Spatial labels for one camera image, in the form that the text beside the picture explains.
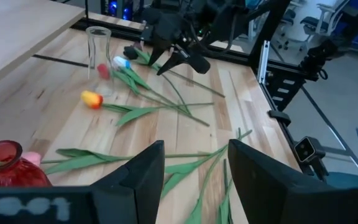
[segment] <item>wooden table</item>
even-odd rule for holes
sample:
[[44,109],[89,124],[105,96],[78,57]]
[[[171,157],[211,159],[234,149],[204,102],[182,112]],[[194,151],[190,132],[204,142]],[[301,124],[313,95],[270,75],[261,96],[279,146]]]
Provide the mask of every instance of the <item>wooden table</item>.
[[[114,18],[116,22],[126,23]],[[38,54],[87,63],[87,36],[67,30]],[[122,55],[131,42],[111,39],[111,55]],[[115,156],[135,155],[158,139],[165,141],[166,154],[213,152],[235,138],[236,130],[252,129],[244,138],[252,147],[298,169],[295,158],[275,119],[270,119],[269,104],[249,67],[208,59],[210,71],[195,73],[187,65],[174,68],[181,74],[225,94],[213,95],[198,86],[167,73],[187,103],[214,102],[214,106],[191,108],[191,112],[210,124],[199,124],[172,110],[159,110],[122,127],[115,123],[118,113],[91,110],[80,101],[80,93],[89,88],[87,68],[30,58],[0,81],[0,140],[20,142],[26,151],[41,153],[45,160],[59,159],[58,148],[77,147]],[[157,92],[178,101],[171,86],[148,67],[133,69]],[[130,93],[116,82],[116,91],[107,103],[152,106],[144,98]],[[195,158],[167,159],[166,165],[191,162]],[[157,223],[183,223],[198,198],[204,176],[212,161],[202,165],[176,186],[160,203]],[[122,163],[50,175],[54,185],[89,185],[112,172]],[[215,223],[216,212],[224,196],[223,164],[215,168],[207,186],[203,204],[203,223]],[[234,223],[246,223],[235,188],[231,190]]]
[[50,0],[0,0],[0,79],[84,14]]

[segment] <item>glass vase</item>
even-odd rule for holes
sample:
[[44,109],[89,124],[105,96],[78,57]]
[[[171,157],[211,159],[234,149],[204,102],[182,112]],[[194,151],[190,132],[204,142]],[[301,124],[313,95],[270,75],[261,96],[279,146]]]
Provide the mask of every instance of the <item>glass vase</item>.
[[52,186],[41,168],[21,157],[22,146],[14,141],[0,141],[0,187]]
[[111,31],[104,27],[88,27],[86,29],[89,45],[88,79],[93,84],[93,91],[103,97],[113,93],[113,79],[110,60]]

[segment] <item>pink tulip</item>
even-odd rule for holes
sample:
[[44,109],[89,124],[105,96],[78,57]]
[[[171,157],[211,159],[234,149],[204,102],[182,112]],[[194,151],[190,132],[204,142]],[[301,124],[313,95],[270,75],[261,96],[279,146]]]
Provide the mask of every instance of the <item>pink tulip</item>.
[[22,157],[24,159],[27,159],[28,161],[30,161],[31,163],[33,163],[36,166],[41,165],[41,155],[39,153],[25,152],[25,153],[22,154]]

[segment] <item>red glass vase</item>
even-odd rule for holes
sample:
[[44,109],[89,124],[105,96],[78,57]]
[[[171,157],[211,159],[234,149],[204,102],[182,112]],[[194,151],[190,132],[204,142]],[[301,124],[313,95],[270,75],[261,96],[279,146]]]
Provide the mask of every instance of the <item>red glass vase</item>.
[[48,187],[48,177],[27,159],[21,157],[22,146],[14,141],[0,141],[0,187]]

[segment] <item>cable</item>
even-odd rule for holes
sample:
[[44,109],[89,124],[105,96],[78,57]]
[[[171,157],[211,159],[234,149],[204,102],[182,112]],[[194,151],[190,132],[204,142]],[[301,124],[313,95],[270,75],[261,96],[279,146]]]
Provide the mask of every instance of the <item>cable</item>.
[[212,52],[210,50],[208,50],[198,39],[197,35],[196,35],[196,31],[194,30],[193,24],[190,23],[190,30],[191,30],[191,34],[193,35],[194,40],[196,41],[196,43],[208,54],[210,55],[221,55],[221,54],[225,54],[226,52],[228,52],[233,44],[233,38],[234,38],[234,30],[236,28],[236,21],[237,21],[237,17],[238,17],[238,13],[236,13],[233,17],[233,22],[231,24],[231,32],[230,32],[230,37],[229,37],[229,42],[227,43],[227,47],[222,50],[221,52],[218,52],[218,54],[216,54],[215,52]]
[[328,73],[327,73],[324,69],[321,69],[321,71],[318,72],[318,75],[319,75],[320,78],[322,78],[323,80],[327,80],[327,79],[328,79]]

